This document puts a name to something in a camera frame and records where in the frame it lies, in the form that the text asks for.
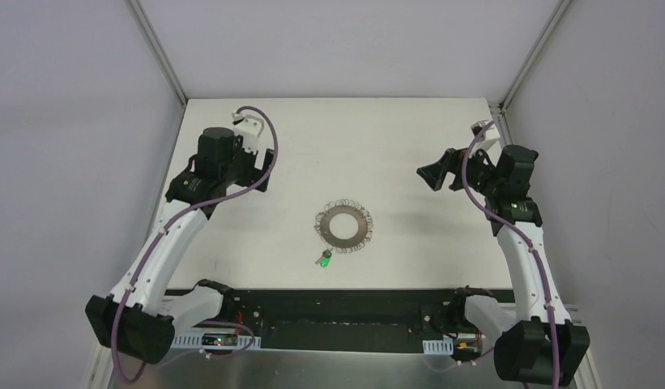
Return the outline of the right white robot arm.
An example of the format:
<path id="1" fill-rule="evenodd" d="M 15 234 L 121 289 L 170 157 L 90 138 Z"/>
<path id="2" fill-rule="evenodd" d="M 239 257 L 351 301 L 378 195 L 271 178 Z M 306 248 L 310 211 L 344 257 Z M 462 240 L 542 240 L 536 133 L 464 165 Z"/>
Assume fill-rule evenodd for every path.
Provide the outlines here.
<path id="1" fill-rule="evenodd" d="M 507 263 L 514 291 L 515 315 L 510 316 L 487 289 L 457 289 L 433 326 L 455 337 L 477 329 L 492 340 L 497 376 L 510 382 L 567 387 L 590 346 L 588 330 L 572 322 L 548 269 L 543 221 L 529 196 L 538 152 L 509 145 L 493 163 L 483 149 L 447 149 L 440 159 L 416 172 L 428 187 L 449 188 L 469 197 L 483 195 L 476 206 L 486 215 Z"/>

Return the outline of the metal disc with key rings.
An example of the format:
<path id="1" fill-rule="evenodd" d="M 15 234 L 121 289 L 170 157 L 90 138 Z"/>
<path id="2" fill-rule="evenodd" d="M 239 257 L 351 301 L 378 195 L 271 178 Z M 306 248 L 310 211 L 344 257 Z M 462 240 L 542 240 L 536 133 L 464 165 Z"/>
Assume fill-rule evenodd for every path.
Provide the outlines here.
<path id="1" fill-rule="evenodd" d="M 360 203 L 339 199 L 325 205 L 315 216 L 314 229 L 328 250 L 350 254 L 371 242 L 373 218 Z"/>

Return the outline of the silver key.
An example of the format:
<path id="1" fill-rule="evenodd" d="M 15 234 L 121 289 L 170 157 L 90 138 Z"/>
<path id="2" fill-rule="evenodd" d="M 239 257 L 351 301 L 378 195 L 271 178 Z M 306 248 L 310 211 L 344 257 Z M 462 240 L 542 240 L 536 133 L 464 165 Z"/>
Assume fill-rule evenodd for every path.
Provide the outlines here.
<path id="1" fill-rule="evenodd" d="M 321 256 L 316 260 L 315 263 L 316 263 L 317 265 L 319 265 L 319 263 L 320 263 L 323 259 L 330 259 L 331 256 L 332 256 L 332 252 L 331 252 L 330 250 L 324 250 L 324 251 L 322 252 Z"/>

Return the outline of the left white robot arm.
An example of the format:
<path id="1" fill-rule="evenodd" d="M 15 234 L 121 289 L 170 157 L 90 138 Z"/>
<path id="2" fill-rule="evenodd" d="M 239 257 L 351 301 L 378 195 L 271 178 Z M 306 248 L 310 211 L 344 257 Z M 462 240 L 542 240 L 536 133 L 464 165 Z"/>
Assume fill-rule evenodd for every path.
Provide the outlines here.
<path id="1" fill-rule="evenodd" d="M 275 150 L 257 165 L 263 129 L 208 127 L 188 165 L 169 183 L 155 232 L 128 272 L 105 297 L 93 296 L 85 314 L 101 345 L 146 364 L 160 362 L 174 338 L 203 320 L 229 326 L 236 307 L 225 298 L 228 287 L 200 280 L 174 302 L 164 294 L 190 243 L 207 224 L 230 186 L 242 193 L 266 191 Z"/>

